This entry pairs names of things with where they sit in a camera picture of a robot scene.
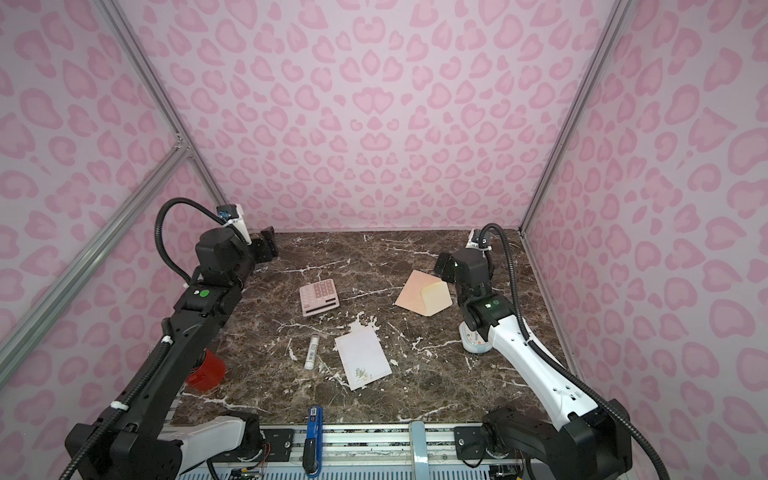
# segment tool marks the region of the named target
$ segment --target white envelope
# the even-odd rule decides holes
[[[336,337],[336,348],[344,365],[346,381],[352,390],[392,374],[372,326]]]

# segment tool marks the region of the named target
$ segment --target marble tabletop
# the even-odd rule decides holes
[[[499,405],[542,414],[517,371],[492,350],[467,353],[454,305],[424,317],[394,305],[413,270],[431,273],[438,253],[464,247],[468,231],[278,233],[280,258],[259,265],[229,323],[211,344],[227,365],[207,393],[185,389],[174,423],[206,422],[227,409],[258,412],[264,424],[303,423],[310,405],[326,423],[477,422]],[[522,312],[541,342],[565,364],[561,345],[516,232],[510,232]],[[501,245],[495,288],[508,295]],[[299,287],[332,278],[341,306],[303,318]],[[350,391],[334,338],[359,320],[376,329],[392,375]],[[314,370],[303,368],[313,334]]]

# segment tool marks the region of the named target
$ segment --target cable tie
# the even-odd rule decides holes
[[[113,409],[116,409],[116,410],[122,410],[124,412],[128,411],[128,406],[125,405],[123,402],[119,402],[117,400],[112,402],[109,406],[112,407]]]

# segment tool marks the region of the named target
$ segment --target black cable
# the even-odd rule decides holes
[[[161,326],[163,328],[163,336],[171,336],[171,333],[173,332],[173,329],[170,327],[170,321],[168,318],[163,319],[161,322]],[[152,376],[156,373],[157,369],[160,368],[160,365],[163,363],[163,360],[165,360],[165,356],[168,354],[168,351],[170,350],[170,343],[162,342],[160,345],[160,349],[157,351],[157,355],[152,360],[152,363],[150,364],[149,368],[147,368],[144,371],[144,374],[141,376],[139,381],[134,385],[134,388],[131,389],[130,392],[128,392],[122,400],[120,400],[121,403],[131,406],[131,402],[136,398],[136,396],[141,393],[141,391],[144,389],[144,387],[147,385],[147,383],[150,381]],[[72,456],[72,460],[67,464],[67,467],[64,469],[64,471],[59,475],[59,480],[69,480],[72,478],[72,475],[77,471],[78,465],[80,465],[80,462],[82,462],[83,458],[91,451],[92,448],[96,446],[96,444],[101,440],[101,437],[104,436],[104,433],[106,433],[116,422],[117,420],[123,415],[125,411],[122,409],[116,409],[114,408],[114,412],[112,412],[112,415],[108,416],[91,434],[90,437],[83,443],[82,447],[78,450],[77,453]]]
[[[528,472],[528,480],[536,480],[536,475],[533,474],[530,455],[525,457],[525,471]]]
[[[483,246],[487,243],[485,234],[489,230],[495,230],[499,239],[502,241],[502,248],[504,249],[504,255],[507,260],[507,268],[509,271],[509,286],[512,292],[512,308],[515,311],[518,327],[520,328],[520,333],[523,335],[523,339],[525,340],[526,345],[530,346],[533,351],[536,352],[536,354],[539,355],[541,359],[547,363],[547,365],[565,377],[567,381],[576,385],[579,389],[581,389],[582,392],[586,393],[587,396],[593,399],[594,402],[597,403],[603,410],[608,412],[617,422],[622,424],[622,426],[626,428],[629,434],[632,435],[632,438],[635,439],[637,444],[643,449],[645,454],[648,455],[650,462],[654,464],[654,468],[656,469],[656,473],[659,476],[659,479],[669,480],[670,476],[667,472],[667,467],[664,465],[664,461],[661,460],[661,457],[650,444],[650,442],[645,438],[645,435],[643,435],[640,430],[632,425],[629,419],[624,417],[621,412],[616,410],[610,403],[608,403],[606,399],[600,396],[600,394],[591,389],[586,383],[582,382],[581,379],[579,379],[577,376],[563,368],[563,366],[560,365],[557,360],[550,357],[539,345],[536,344],[536,342],[529,340],[531,335],[528,332],[528,329],[525,327],[525,321],[523,320],[523,316],[520,313],[520,299],[518,298],[517,276],[515,275],[515,265],[513,264],[512,250],[509,245],[507,233],[496,223],[489,223],[483,227],[482,230],[480,230],[480,241],[482,242]]]
[[[165,202],[163,206],[160,207],[160,211],[157,212],[157,217],[154,221],[154,245],[157,248],[157,252],[160,254],[160,258],[163,259],[165,264],[168,265],[171,270],[178,273],[179,276],[184,279],[184,282],[189,284],[191,282],[191,277],[168,256],[168,252],[165,250],[165,244],[163,243],[163,222],[165,221],[165,216],[168,214],[170,208],[177,204],[186,204],[190,207],[197,208],[219,225],[224,225],[226,221],[206,207],[200,205],[198,202],[184,197],[171,198],[169,201]],[[237,236],[241,242],[246,243],[243,234],[235,226],[230,227],[234,231],[235,236]]]
[[[220,480],[219,474],[216,473],[216,469],[214,468],[214,463],[210,460],[210,458],[205,461],[205,465],[208,465],[210,480]]]
[[[482,447],[482,450],[480,452],[480,459],[474,465],[464,460],[464,452],[466,452],[466,450],[471,447]],[[458,455],[461,457],[459,460],[464,462],[464,465],[467,465],[469,468],[477,468],[480,466],[482,461],[485,460],[485,443],[484,442],[468,443],[467,445],[464,445],[461,450],[458,451]]]

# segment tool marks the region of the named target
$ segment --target light blue bracket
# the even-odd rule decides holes
[[[413,479],[429,480],[429,453],[427,452],[427,431],[424,422],[411,422],[411,456],[413,457]]]

